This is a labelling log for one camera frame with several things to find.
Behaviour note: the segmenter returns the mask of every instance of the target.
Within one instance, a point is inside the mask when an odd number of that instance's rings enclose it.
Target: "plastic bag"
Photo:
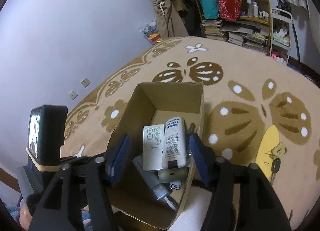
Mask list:
[[[159,34],[156,18],[147,22],[140,31],[154,45],[162,40]]]
[[[218,0],[199,0],[204,18],[205,19],[217,19],[219,17]]]

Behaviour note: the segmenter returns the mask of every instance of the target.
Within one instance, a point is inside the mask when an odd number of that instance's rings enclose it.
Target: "wall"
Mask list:
[[[0,12],[0,163],[26,165],[31,109],[70,111],[104,79],[151,46],[139,31],[150,0],[8,0]],[[87,77],[85,89],[80,81]],[[72,101],[68,94],[75,90]]]
[[[276,7],[277,5],[277,0],[270,0],[271,7]],[[308,11],[292,4],[291,10],[293,23],[297,32],[301,62],[320,74],[320,53],[311,35]],[[298,59],[294,37],[290,56]]]

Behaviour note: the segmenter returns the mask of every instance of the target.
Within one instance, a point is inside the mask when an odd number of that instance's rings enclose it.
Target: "white remote control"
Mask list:
[[[164,125],[143,127],[143,170],[158,171],[162,169],[162,152],[164,147]]]

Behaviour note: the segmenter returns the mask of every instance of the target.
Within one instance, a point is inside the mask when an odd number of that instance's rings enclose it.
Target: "open cardboard box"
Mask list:
[[[157,201],[132,163],[143,151],[143,126],[165,124],[172,117],[184,118],[187,129],[195,124],[202,136],[204,124],[204,95],[202,83],[141,83],[113,132],[108,148],[116,145],[123,133],[130,135],[132,148],[121,181],[108,189],[110,203],[135,219],[155,228],[167,230],[182,213],[190,190],[195,164],[189,168],[188,178],[179,190],[170,195],[178,204],[173,211],[165,202]]]

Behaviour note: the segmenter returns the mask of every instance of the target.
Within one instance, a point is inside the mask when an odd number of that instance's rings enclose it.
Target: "stack of books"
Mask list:
[[[242,46],[245,37],[246,37],[246,33],[236,33],[236,32],[231,33],[231,32],[229,32],[228,42],[235,44],[235,45],[238,45],[238,46]]]
[[[204,20],[202,25],[207,38],[220,41],[228,40],[228,35],[221,30],[223,27],[223,20]]]
[[[259,33],[248,34],[247,39],[243,44],[243,47],[266,54],[267,53],[266,37]]]

